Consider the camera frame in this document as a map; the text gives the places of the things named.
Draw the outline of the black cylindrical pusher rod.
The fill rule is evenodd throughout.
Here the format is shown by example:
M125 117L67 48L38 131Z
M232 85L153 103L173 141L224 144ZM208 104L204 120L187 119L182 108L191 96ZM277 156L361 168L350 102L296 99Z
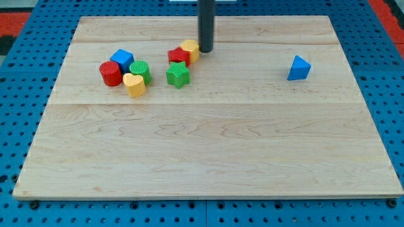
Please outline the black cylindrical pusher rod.
M198 0L198 42L202 53L213 50L215 0Z

